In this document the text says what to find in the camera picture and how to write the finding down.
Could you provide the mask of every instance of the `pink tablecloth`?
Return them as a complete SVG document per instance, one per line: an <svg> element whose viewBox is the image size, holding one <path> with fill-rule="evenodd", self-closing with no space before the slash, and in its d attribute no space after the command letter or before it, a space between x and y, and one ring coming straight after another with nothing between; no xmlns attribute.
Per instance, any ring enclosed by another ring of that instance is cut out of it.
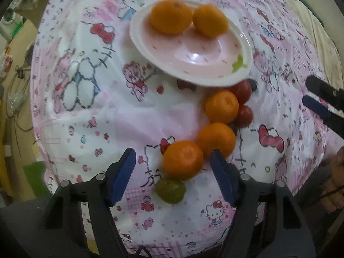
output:
<svg viewBox="0 0 344 258"><path fill-rule="evenodd" d="M235 211L208 162L185 182L182 203L171 206L154 192L164 150L193 140L209 122L206 90L162 73L129 38L132 15L151 1L50 0L33 55L32 116L52 191L63 179L89 180L134 148L137 164L111 210L114 221L130 253L145 245L153 256L177 258L219 245ZM306 77L325 79L306 30L284 0L197 1L221 8L252 46L254 119L228 161L258 181L282 179L296 193L335 141L301 103ZM92 237L86 205L83 218Z"/></svg>

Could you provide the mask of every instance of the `wire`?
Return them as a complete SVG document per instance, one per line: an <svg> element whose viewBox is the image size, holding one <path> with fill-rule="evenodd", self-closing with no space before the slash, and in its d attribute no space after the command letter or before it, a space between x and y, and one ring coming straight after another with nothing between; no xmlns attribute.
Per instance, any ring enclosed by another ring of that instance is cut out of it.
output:
<svg viewBox="0 0 344 258"><path fill-rule="evenodd" d="M30 128L28 128L28 129L23 129L22 127L20 127L20 125L18 124L18 121L17 121L17 119L16 119L16 116L17 116L17 118L18 118L19 113L20 113L20 107L21 107L21 106L18 107L18 110L13 111L13 114L12 114L12 115L9 115L9 114L8 114L8 110L7 110L7 101L8 101L8 95L9 95L9 93L10 93L10 92L12 91L12 89L13 89L13 85L14 85L15 79L16 79L16 78L19 79L19 80L18 80L18 84L17 84L17 86L16 86L16 88L15 88L15 91L14 91L14 93L16 94L17 91L18 91L18 88L19 88L19 84L20 84L20 82L21 82L21 79L24 79L24 78L25 78L25 71L30 71L30 70L31 70L31 69L27 69L27 68L24 69L24 68L22 68L22 67L19 68L19 66L16 65L16 67L15 67L16 73L15 73L15 75L13 76L13 78L11 79L9 88L8 88L8 90L7 90L7 93L6 93L6 98L5 98L5 110L6 110L6 115L7 115L7 117L8 117L9 119L13 118L13 121L14 121L14 135L15 135L15 141L16 141L16 143L17 143L18 152L19 152L19 156L20 156L20 157L22 157L22 155L21 155L20 148L19 148L18 135L17 135L17 127L18 127L19 130L22 131L22 132L29 132L29 131L31 131L31 130L33 129L33 126L30 127ZM28 79L26 80L26 82L25 82L25 84L24 84L24 86L23 86L23 89L22 89L22 92L21 92L22 96L27 92L27 89L28 89L28 86L29 86L29 81L30 81L30 74L29 74Z"/></svg>
<svg viewBox="0 0 344 258"><path fill-rule="evenodd" d="M138 250L135 252L134 257L140 257L141 251L146 252L146 254L148 255L149 258L153 258L152 255L149 253L148 249L143 245L140 245Z"/></svg>
<svg viewBox="0 0 344 258"><path fill-rule="evenodd" d="M310 208L311 206L314 206L315 204L317 204L321 199L324 199L324 198L326 198L326 197L328 197L328 196L331 196L332 194L337 193L338 191L340 191L340 190L342 190L342 189L344 189L344 185L342 185L342 186L336 188L335 190L332 190L332 191L330 191L330 192L327 192L326 194L321 195L319 198L315 199L314 201L312 201L312 202L310 202L310 203L304 205L304 206L302 207L302 209Z"/></svg>

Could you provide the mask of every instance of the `orange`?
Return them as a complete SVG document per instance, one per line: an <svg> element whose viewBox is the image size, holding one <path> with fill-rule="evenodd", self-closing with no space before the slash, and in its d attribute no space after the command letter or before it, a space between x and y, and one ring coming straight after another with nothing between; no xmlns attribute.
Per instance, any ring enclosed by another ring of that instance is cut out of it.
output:
<svg viewBox="0 0 344 258"><path fill-rule="evenodd" d="M192 22L192 10L179 0L163 0L153 7L150 22L160 33L181 34Z"/></svg>
<svg viewBox="0 0 344 258"><path fill-rule="evenodd" d="M218 149L227 158L234 150L235 134L226 124L211 123L200 130L197 144L207 158L215 149Z"/></svg>
<svg viewBox="0 0 344 258"><path fill-rule="evenodd" d="M210 122L225 124L235 120L239 112L239 103L229 90L221 90L211 95L204 104L205 114Z"/></svg>
<svg viewBox="0 0 344 258"><path fill-rule="evenodd" d="M163 166L170 178L188 180L202 170L203 152L191 141L172 143L164 153Z"/></svg>
<svg viewBox="0 0 344 258"><path fill-rule="evenodd" d="M228 31L228 19L224 13L214 5L201 5L193 14L193 25L202 35L214 38Z"/></svg>

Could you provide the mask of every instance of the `wall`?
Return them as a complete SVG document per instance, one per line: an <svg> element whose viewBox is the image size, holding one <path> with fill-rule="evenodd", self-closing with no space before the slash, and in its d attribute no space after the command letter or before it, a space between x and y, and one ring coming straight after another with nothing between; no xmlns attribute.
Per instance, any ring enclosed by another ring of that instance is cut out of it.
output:
<svg viewBox="0 0 344 258"><path fill-rule="evenodd" d="M329 37L333 40L339 50L344 70L344 16L339 8L344 12L343 0L306 0L309 6L316 12L324 22L324 29Z"/></svg>
<svg viewBox="0 0 344 258"><path fill-rule="evenodd" d="M0 54L3 53L5 46L7 46L7 41L2 35L0 35Z"/></svg>

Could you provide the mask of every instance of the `pink plate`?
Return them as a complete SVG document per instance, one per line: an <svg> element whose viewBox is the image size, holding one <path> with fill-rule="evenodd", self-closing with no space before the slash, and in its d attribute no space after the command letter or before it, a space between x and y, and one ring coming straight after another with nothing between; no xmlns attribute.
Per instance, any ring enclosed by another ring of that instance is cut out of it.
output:
<svg viewBox="0 0 344 258"><path fill-rule="evenodd" d="M200 3L183 1L192 9ZM140 53L164 72L201 86L231 86L247 78L252 52L247 38L230 20L230 31L213 39L193 25L177 36L155 31L149 14L154 3L141 9L130 22L130 37Z"/></svg>

